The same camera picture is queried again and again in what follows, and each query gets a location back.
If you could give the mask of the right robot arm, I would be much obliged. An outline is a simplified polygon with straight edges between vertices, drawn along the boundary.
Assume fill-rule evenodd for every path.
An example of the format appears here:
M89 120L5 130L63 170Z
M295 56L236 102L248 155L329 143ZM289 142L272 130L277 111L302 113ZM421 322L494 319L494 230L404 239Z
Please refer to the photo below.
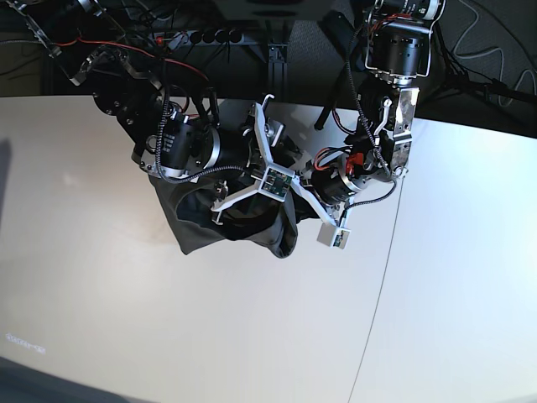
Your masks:
M179 184L203 176L250 177L263 163L253 116L242 131L221 126L203 71L169 58L100 1L9 1L68 80L88 84L94 102L133 141L148 175Z

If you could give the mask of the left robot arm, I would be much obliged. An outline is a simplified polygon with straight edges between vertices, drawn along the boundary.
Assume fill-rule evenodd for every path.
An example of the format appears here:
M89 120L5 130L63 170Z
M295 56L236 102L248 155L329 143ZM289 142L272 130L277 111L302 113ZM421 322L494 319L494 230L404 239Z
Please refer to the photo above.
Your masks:
M344 66L315 122L341 119L336 104L344 86L352 92L357 124L341 147L315 157L310 179L328 206L348 202L370 180L395 181L408 164L411 129L420 89L414 80L428 76L433 28L443 1L355 1L355 21L337 11L320 22Z

